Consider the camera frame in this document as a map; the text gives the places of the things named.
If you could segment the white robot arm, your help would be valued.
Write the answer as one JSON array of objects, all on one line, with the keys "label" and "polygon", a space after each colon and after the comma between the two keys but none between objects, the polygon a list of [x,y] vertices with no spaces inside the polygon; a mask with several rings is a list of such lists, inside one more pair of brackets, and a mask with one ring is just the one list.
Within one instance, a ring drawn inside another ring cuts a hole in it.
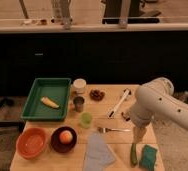
[{"label": "white robot arm", "polygon": [[145,128],[158,114],[188,131],[188,104],[174,98],[173,92],[173,83],[165,77],[140,85],[135,91],[136,102],[129,108],[133,124]]}]

